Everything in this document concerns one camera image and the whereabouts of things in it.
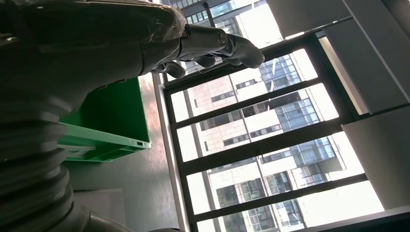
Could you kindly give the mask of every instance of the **gray robot arm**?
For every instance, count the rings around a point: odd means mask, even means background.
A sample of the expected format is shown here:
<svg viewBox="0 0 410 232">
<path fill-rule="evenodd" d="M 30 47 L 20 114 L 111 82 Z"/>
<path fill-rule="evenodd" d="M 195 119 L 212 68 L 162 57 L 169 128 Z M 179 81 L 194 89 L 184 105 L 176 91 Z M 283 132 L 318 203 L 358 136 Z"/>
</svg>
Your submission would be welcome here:
<svg viewBox="0 0 410 232">
<path fill-rule="evenodd" d="M 182 18 L 140 0 L 0 0 L 0 231 L 129 231 L 73 202 L 59 119 L 96 88 L 182 77 L 173 60 L 263 62 L 248 40 Z"/>
</svg>

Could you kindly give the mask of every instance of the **building window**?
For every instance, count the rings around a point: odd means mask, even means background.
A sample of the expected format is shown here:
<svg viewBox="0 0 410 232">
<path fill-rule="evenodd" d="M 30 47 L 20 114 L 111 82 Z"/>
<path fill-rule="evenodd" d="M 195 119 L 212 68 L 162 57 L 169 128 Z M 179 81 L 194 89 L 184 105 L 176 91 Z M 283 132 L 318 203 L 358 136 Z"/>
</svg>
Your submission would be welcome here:
<svg viewBox="0 0 410 232">
<path fill-rule="evenodd" d="M 170 5 L 174 7 L 184 8 L 198 2 L 198 0 L 170 0 Z"/>
<path fill-rule="evenodd" d="M 194 24 L 194 23 L 200 23 L 202 21 L 205 21 L 208 19 L 208 15 L 206 14 L 206 11 L 201 11 L 199 13 L 193 14 L 191 16 L 186 17 L 188 23 Z"/>
<path fill-rule="evenodd" d="M 294 63 L 289 55 L 263 63 L 259 71 L 266 89 L 271 92 L 301 82 Z"/>
<path fill-rule="evenodd" d="M 234 122 L 234 121 L 241 120 L 241 119 L 242 119 L 241 113 L 239 112 L 239 110 L 235 110 L 235 111 L 223 114 L 223 115 L 210 118 L 205 121 L 201 121 L 199 122 L 199 126 L 201 127 L 201 131 L 205 131 L 205 130 L 215 128 L 218 126 L 222 126 L 230 122 Z"/>
<path fill-rule="evenodd" d="M 299 93 L 291 93 L 288 95 L 285 95 L 280 98 L 275 98 L 271 99 L 265 102 L 261 102 L 252 106 L 248 106 L 246 108 L 242 109 L 242 112 L 244 114 L 244 117 L 250 117 L 253 115 L 257 115 L 260 113 L 263 113 L 268 110 L 273 110 L 275 108 L 287 105 L 287 104 L 292 104 L 300 100 L 300 95 Z"/>
<path fill-rule="evenodd" d="M 288 175 L 286 174 L 286 172 L 268 175 L 265 177 L 265 179 L 268 183 L 271 196 L 292 190 L 292 186 L 289 183 Z"/>
<path fill-rule="evenodd" d="M 302 180 L 297 183 L 298 188 L 304 188 L 312 185 L 327 182 L 318 164 L 312 164 L 292 170 L 294 176 L 302 176 Z"/>
<path fill-rule="evenodd" d="M 252 79 L 252 80 L 250 80 L 250 81 L 245 81 L 245 82 L 243 82 L 243 83 L 241 83 L 241 84 L 237 84 L 236 85 L 236 89 L 241 89 L 241 88 L 245 88 L 245 87 L 247 87 L 247 86 L 251 86 L 251 85 L 254 85 L 254 84 L 256 84 L 257 82 L 255 81 L 255 79 Z"/>
<path fill-rule="evenodd" d="M 280 160 L 292 156 L 291 151 L 282 151 L 273 155 L 265 156 L 261 159 L 261 163 L 269 163 L 275 160 Z"/>
<path fill-rule="evenodd" d="M 206 143 L 206 141 L 204 142 L 204 145 L 205 145 L 205 151 L 209 151 L 208 144 Z"/>
<path fill-rule="evenodd" d="M 263 128 L 263 129 L 251 132 L 250 137 L 255 138 L 255 137 L 258 137 L 258 136 L 261 136 L 261 135 L 265 135 L 265 134 L 269 134 L 269 133 L 278 131 L 280 129 L 281 129 L 280 125 L 270 126 L 270 127 L 267 127 L 267 128 Z"/>
<path fill-rule="evenodd" d="M 303 223 L 303 218 L 296 200 L 276 203 L 275 208 L 279 212 L 282 226 L 294 226 Z"/>
<path fill-rule="evenodd" d="M 291 152 L 298 167 L 335 156 L 335 151 L 327 137 L 292 146 Z"/>
<path fill-rule="evenodd" d="M 247 139 L 249 139 L 249 136 L 247 134 L 243 134 L 243 135 L 239 135 L 239 136 L 237 136 L 235 138 L 232 138 L 232 139 L 224 140 L 223 145 L 224 146 L 229 146 L 229 145 L 232 145 L 232 144 L 236 144 L 236 143 L 245 141 Z"/>
<path fill-rule="evenodd" d="M 309 98 L 289 103 L 275 110 L 285 132 L 320 122 Z"/>
<path fill-rule="evenodd" d="M 269 206 L 248 210 L 253 231 L 261 232 L 276 228 Z"/>
<path fill-rule="evenodd" d="M 265 192 L 260 178 L 238 184 L 244 202 L 264 198 Z M 249 222 L 255 232 L 275 228 L 269 206 L 248 210 Z"/>
<path fill-rule="evenodd" d="M 262 102 L 256 105 L 243 108 L 242 111 L 243 111 L 244 117 L 250 117 L 252 115 L 257 115 L 265 111 L 268 111 L 268 109 L 269 109 L 269 101 L 265 101 L 265 102 Z"/>
<path fill-rule="evenodd" d="M 229 91 L 229 92 L 227 92 L 227 93 L 222 93 L 222 94 L 220 94 L 220 95 L 218 95 L 218 96 L 212 97 L 212 98 L 211 98 L 211 101 L 212 101 L 212 102 L 217 102 L 217 101 L 220 101 L 220 100 L 222 100 L 222 99 L 225 99 L 225 98 L 228 98 L 228 97 L 232 97 L 232 96 L 235 96 L 235 92 L 234 92 L 234 91 Z"/>
<path fill-rule="evenodd" d="M 242 36 L 241 31 L 239 30 L 238 22 L 234 17 L 220 23 L 216 23 L 215 27 L 224 30 L 226 33 Z"/>
<path fill-rule="evenodd" d="M 249 158 L 249 159 L 245 159 L 245 160 L 241 160 L 241 161 L 238 161 L 238 162 L 223 165 L 223 166 L 220 166 L 220 167 L 217 167 L 217 168 L 213 168 L 213 169 L 211 169 L 211 171 L 227 170 L 227 169 L 230 169 L 230 168 L 239 167 L 239 166 L 242 166 L 242 165 L 253 163 L 253 162 L 255 162 L 255 160 L 256 160 L 256 158 L 252 157 L 252 158 Z"/>
<path fill-rule="evenodd" d="M 218 17 L 233 10 L 232 1 L 218 4 L 210 9 L 212 17 Z"/>
</svg>

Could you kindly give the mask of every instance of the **wall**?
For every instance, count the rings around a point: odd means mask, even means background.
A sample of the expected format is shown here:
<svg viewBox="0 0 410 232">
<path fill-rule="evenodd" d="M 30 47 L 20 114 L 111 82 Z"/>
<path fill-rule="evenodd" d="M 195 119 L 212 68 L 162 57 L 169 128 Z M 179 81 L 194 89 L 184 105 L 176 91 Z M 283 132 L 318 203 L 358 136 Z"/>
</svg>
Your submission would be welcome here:
<svg viewBox="0 0 410 232">
<path fill-rule="evenodd" d="M 288 37 L 350 16 L 341 0 L 266 0 Z"/>
<path fill-rule="evenodd" d="M 410 37 L 410 1 L 382 0 L 403 31 Z"/>
<path fill-rule="evenodd" d="M 410 107 L 343 126 L 385 209 L 410 204 Z"/>
<path fill-rule="evenodd" d="M 374 113 L 406 103 L 382 61 L 354 20 L 324 30 L 368 111 Z"/>
</svg>

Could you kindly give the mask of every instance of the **glass pane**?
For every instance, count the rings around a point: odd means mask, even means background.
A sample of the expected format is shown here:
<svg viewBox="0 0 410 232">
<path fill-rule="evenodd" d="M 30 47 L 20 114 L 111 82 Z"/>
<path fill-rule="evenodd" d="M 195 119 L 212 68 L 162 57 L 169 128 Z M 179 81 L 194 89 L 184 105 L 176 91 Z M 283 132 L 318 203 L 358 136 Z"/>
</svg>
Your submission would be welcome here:
<svg viewBox="0 0 410 232">
<path fill-rule="evenodd" d="M 290 232 L 384 211 L 369 181 L 198 223 L 200 232 Z"/>
<path fill-rule="evenodd" d="M 235 97 L 227 97 L 214 103 L 216 105 L 229 104 L 229 101 L 235 101 Z M 184 113 L 183 105 L 178 107 L 180 108 L 178 115 L 182 115 Z M 314 112 L 307 114 L 303 109 L 308 107 L 313 108 Z M 336 117 L 338 117 L 337 111 L 323 84 L 317 84 L 180 128 L 177 133 L 180 146 L 184 147 L 182 158 L 184 161 L 188 161 L 196 157 L 187 147 L 196 147 L 203 156 L 207 156 Z"/>
<path fill-rule="evenodd" d="M 326 155 L 319 152 L 318 141 L 331 147 Z M 313 150 L 315 159 L 308 159 L 303 153 L 306 147 Z M 189 175 L 188 186 L 194 213 L 199 214 L 212 207 L 224 208 L 362 173 L 364 170 L 346 135 L 340 132 Z"/>
<path fill-rule="evenodd" d="M 292 75 L 278 74 L 279 71 L 284 73 L 289 71 L 289 66 L 283 62 L 285 60 L 292 63 L 292 66 L 296 68 L 296 71 L 291 72 Z M 258 69 L 245 69 L 189 88 L 186 90 L 189 99 L 174 101 L 174 111 L 177 113 L 177 107 L 185 104 L 192 108 L 192 116 L 197 116 L 316 77 L 317 74 L 306 51 L 301 49 L 289 55 L 267 61 Z M 264 110 L 260 108 L 263 106 L 258 107 L 259 112 Z M 302 108 L 301 110 L 306 112 L 305 115 L 314 113 L 311 107 Z"/>
</svg>

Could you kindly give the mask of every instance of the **plastic wrap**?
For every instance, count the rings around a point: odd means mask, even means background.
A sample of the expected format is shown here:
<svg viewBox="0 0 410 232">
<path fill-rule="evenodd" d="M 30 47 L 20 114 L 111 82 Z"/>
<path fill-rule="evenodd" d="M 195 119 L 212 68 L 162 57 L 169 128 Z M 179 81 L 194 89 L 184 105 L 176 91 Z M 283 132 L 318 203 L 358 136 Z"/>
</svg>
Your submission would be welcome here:
<svg viewBox="0 0 410 232">
<path fill-rule="evenodd" d="M 143 0 L 12 0 L 37 44 L 164 42 L 181 37 L 180 9 Z"/>
</svg>

